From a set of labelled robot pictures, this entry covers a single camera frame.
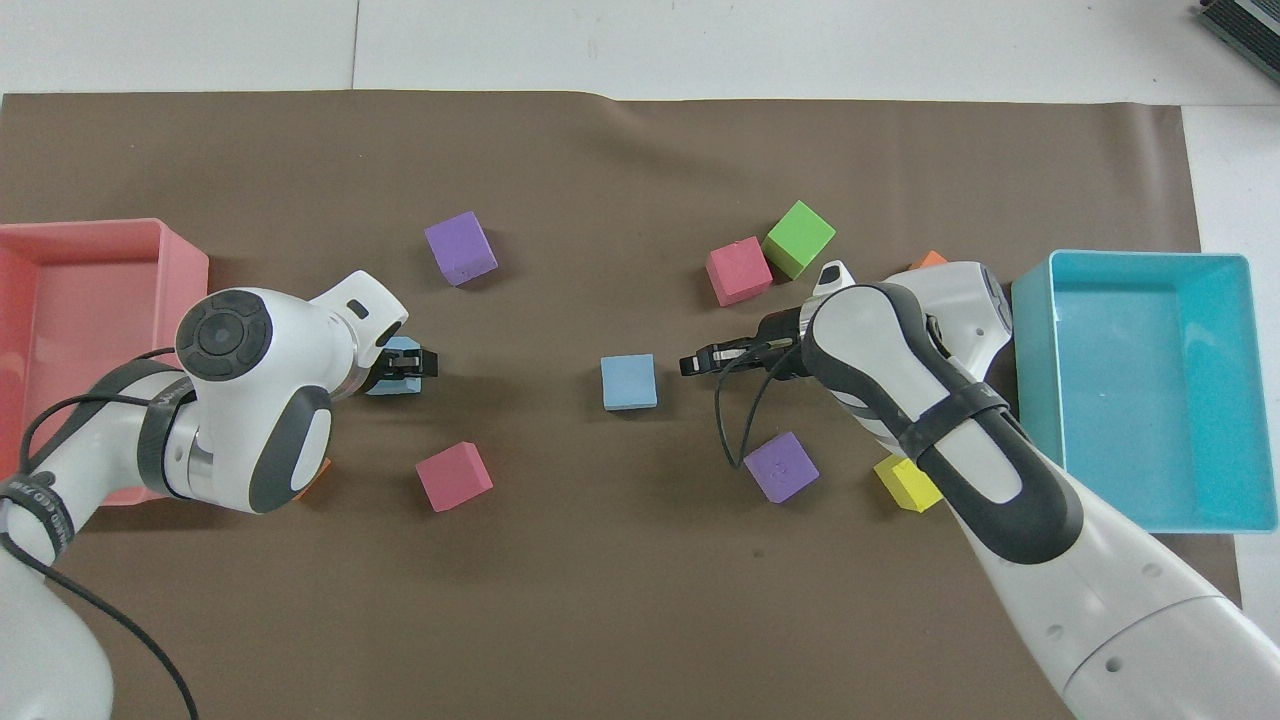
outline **plastic bin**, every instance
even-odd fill
[[[1276,528],[1244,258],[1059,250],[1012,307],[1042,452],[1149,532]]]
[[[0,477],[17,469],[36,415],[173,345],[207,291],[209,258],[156,219],[0,225]],[[46,423],[33,447],[58,424]],[[156,497],[129,488],[106,505]]]

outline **purple cube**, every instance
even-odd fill
[[[426,228],[426,243],[453,287],[498,266],[480,220],[470,210]]]
[[[744,462],[771,502],[782,502],[818,479],[818,468],[795,433],[782,433],[762,445]]]

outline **black cable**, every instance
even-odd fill
[[[36,419],[27,425],[27,430],[22,433],[22,445],[18,446],[18,471],[29,475],[31,474],[31,439],[36,436],[36,430],[45,420],[54,416],[55,413],[63,407],[69,407],[72,405],[79,405],[81,402],[124,402],[127,405],[138,405],[146,407],[150,405],[146,400],[141,397],[129,397],[127,395],[110,395],[99,392],[87,392],[84,395],[77,395],[74,397],[68,397],[67,400],[59,400],[58,402],[50,405],[44,413],[36,415]]]
[[[182,673],[178,670],[178,666],[174,665],[172,660],[169,660],[169,656],[165,655],[165,651],[160,647],[160,644],[156,641],[151,639],[151,635],[148,635],[146,630],[143,630],[137,623],[131,620],[128,615],[116,610],[111,603],[106,602],[105,600],[90,592],[88,588],[84,588],[76,580],[68,578],[67,575],[63,575],[58,570],[54,570],[49,565],[45,565],[40,560],[32,557],[26,550],[18,547],[18,543],[13,542],[13,538],[9,537],[8,532],[0,532],[0,546],[3,546],[9,552],[9,555],[13,555],[14,559],[18,560],[18,562],[22,562],[27,568],[31,568],[32,570],[58,583],[72,594],[79,597],[84,602],[101,610],[110,619],[115,620],[120,625],[124,625],[124,629],[133,633],[133,637],[138,638],[138,641],[141,641],[142,644],[145,644],[147,650],[151,651],[151,655],[156,656],[156,660],[160,661],[160,665],[164,665],[164,669],[169,673],[169,676],[173,678],[173,684],[178,685],[178,692],[182,693],[182,702],[187,705],[187,714],[191,716],[191,720],[200,719],[200,711],[196,710],[196,698],[192,697],[191,688],[187,687],[187,680],[183,679]]]
[[[724,387],[724,378],[736,368],[737,365],[748,361],[750,357],[758,356],[762,351],[768,350],[769,343],[760,343],[746,350],[746,352],[739,355],[737,357],[728,361],[724,368],[721,369],[719,379],[716,380],[716,428],[719,430],[721,436],[721,450],[724,451],[724,459],[735,470],[742,466],[742,461],[746,459],[746,446],[751,437],[751,423],[755,421],[755,411],[760,407],[760,400],[764,398],[764,391],[769,387],[769,383],[778,377],[782,372],[782,366],[787,364],[791,355],[800,350],[800,343],[796,343],[791,350],[787,350],[782,357],[772,368],[769,373],[764,375],[764,382],[760,383],[760,389],[755,392],[755,398],[751,400],[751,409],[746,413],[746,421],[742,425],[742,443],[739,446],[737,459],[733,457],[733,451],[728,447],[728,437],[724,434],[724,416],[721,413],[721,388]]]
[[[151,352],[143,352],[142,355],[138,355],[137,357],[134,357],[134,360],[150,360],[152,357],[159,357],[161,355],[169,355],[170,352],[177,352],[177,350],[173,347],[157,347]]]

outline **black ribbed object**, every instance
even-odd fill
[[[1199,20],[1280,82],[1280,0],[1208,0]]]

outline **round black button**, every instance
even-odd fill
[[[200,323],[200,348],[210,355],[234,352],[244,340],[244,325],[233,313],[215,313]]]

